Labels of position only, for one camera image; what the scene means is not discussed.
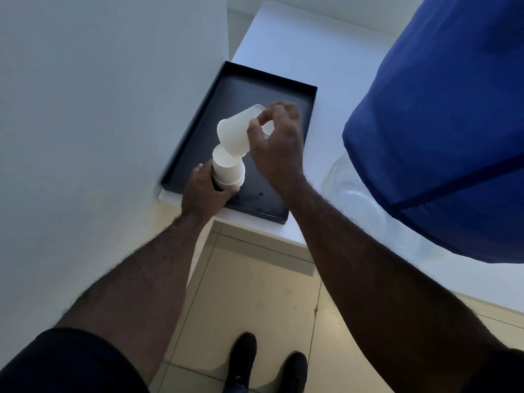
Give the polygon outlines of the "person's left black sleeve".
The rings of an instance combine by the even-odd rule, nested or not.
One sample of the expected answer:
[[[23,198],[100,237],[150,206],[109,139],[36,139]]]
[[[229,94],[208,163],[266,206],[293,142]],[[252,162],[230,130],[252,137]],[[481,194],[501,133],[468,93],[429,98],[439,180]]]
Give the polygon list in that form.
[[[2,370],[0,393],[149,393],[112,344],[79,329],[39,334]]]

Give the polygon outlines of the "person's right black shoe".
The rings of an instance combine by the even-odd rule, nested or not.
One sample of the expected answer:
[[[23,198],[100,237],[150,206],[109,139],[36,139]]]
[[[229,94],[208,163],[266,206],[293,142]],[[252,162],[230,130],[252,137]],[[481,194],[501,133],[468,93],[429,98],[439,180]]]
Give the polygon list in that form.
[[[292,353],[284,363],[278,393],[303,393],[307,375],[308,363],[304,353]]]

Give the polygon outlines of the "black rectangular tray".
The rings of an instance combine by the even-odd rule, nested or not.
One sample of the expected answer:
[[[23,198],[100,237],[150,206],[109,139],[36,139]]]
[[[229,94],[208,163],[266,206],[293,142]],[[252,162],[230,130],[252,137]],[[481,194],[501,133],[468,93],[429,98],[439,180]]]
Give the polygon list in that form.
[[[317,86],[225,62],[162,178],[162,188],[166,192],[182,194],[191,170],[198,163],[210,159],[213,149],[219,144],[219,122],[232,118],[248,107],[258,108],[254,112],[254,117],[257,117],[272,101],[295,103],[301,113],[301,129],[305,139],[317,92]],[[243,161],[244,184],[226,207],[286,224],[289,210],[282,199],[261,176],[251,156],[246,156]]]

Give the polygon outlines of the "person's black shoe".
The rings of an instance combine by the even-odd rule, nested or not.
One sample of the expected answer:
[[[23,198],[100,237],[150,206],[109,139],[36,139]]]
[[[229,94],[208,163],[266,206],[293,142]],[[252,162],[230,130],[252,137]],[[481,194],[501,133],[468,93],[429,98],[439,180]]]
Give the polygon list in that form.
[[[255,335],[251,332],[240,335],[229,356],[228,373],[222,393],[249,393],[249,381],[256,354]]]
[[[304,353],[292,353],[284,363],[278,393],[303,393],[307,375],[308,363]]]

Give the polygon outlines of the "person's left forearm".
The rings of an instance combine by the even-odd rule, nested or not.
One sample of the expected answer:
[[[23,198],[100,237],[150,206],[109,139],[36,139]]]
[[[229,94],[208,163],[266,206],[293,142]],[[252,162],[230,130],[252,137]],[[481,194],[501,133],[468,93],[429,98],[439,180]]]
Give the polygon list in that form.
[[[160,367],[186,296],[199,235],[213,213],[193,207],[79,297],[56,324],[117,348],[150,384]]]

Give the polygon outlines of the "person's left hand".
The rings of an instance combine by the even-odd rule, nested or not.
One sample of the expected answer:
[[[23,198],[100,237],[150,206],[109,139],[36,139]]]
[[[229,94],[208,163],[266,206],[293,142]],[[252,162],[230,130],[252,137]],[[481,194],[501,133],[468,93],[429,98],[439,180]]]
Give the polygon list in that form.
[[[225,205],[218,204],[218,191],[213,185],[213,161],[197,165],[190,174],[184,188],[181,203],[181,215],[191,217],[205,225]]]

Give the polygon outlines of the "clear plastic water bottle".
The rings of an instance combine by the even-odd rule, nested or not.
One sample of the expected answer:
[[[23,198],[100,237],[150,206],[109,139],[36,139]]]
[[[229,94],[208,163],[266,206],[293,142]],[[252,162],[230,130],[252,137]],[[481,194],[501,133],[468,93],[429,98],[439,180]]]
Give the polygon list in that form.
[[[369,236],[412,264],[435,261],[443,250],[392,218],[375,201],[347,153],[333,163],[322,195]]]

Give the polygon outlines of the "person's black sleeve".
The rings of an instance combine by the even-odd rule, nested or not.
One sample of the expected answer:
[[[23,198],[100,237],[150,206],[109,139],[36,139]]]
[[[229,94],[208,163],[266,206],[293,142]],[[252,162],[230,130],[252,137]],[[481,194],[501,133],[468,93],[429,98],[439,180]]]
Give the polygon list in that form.
[[[0,393],[149,393],[112,344],[79,329],[39,334],[2,370]]]
[[[524,393],[524,351],[494,353],[460,393]]]

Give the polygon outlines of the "person's left black shoe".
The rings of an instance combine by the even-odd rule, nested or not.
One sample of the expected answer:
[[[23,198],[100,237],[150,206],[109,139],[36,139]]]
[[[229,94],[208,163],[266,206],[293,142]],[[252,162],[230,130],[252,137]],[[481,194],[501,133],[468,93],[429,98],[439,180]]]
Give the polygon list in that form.
[[[249,393],[249,381],[256,354],[255,335],[251,332],[240,335],[229,356],[228,373],[222,393]]]

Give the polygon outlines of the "person's right black sleeve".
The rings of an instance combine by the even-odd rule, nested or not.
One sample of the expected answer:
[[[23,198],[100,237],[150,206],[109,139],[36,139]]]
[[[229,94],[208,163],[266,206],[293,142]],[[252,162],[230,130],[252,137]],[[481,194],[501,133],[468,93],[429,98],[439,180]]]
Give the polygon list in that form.
[[[524,393],[524,351],[494,353],[460,393]]]

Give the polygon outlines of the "person's right hand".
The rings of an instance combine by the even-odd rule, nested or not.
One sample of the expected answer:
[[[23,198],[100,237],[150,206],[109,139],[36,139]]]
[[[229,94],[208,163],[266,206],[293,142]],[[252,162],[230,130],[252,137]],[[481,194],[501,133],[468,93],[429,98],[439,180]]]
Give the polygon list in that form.
[[[305,181],[300,110],[294,103],[277,101],[258,120],[266,146],[250,151],[252,159],[261,175],[285,200]]]

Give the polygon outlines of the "stack of white plastic cups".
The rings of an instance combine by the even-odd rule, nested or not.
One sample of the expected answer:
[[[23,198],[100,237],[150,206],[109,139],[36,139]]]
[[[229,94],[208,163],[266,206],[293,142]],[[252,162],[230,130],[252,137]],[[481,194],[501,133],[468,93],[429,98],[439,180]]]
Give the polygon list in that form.
[[[245,182],[245,165],[242,158],[230,155],[222,145],[217,145],[212,152],[213,181],[221,190],[230,187],[240,188]]]

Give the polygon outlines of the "person's right forearm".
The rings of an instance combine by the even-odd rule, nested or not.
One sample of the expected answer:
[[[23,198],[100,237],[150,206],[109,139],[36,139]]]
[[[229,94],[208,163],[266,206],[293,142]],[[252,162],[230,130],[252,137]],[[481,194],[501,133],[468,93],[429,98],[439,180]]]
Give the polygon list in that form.
[[[395,393],[459,393],[506,349],[453,293],[368,236],[303,175],[275,188],[353,339]]]

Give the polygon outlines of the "translucent white drinking cup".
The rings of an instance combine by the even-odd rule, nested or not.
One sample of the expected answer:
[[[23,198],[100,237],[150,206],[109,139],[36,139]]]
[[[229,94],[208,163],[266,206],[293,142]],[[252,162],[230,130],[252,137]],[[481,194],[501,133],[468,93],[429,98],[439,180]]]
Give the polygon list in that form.
[[[249,123],[252,119],[258,118],[265,109],[263,105],[256,104],[219,121],[217,126],[219,143],[232,157],[243,158],[250,151],[247,137]]]

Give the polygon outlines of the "blue fabric bottle cover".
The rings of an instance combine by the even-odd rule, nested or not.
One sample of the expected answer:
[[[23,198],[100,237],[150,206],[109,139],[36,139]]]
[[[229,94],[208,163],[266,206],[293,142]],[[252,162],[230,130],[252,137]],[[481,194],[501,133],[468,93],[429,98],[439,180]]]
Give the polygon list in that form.
[[[342,134],[392,218],[524,264],[524,0],[423,0]]]

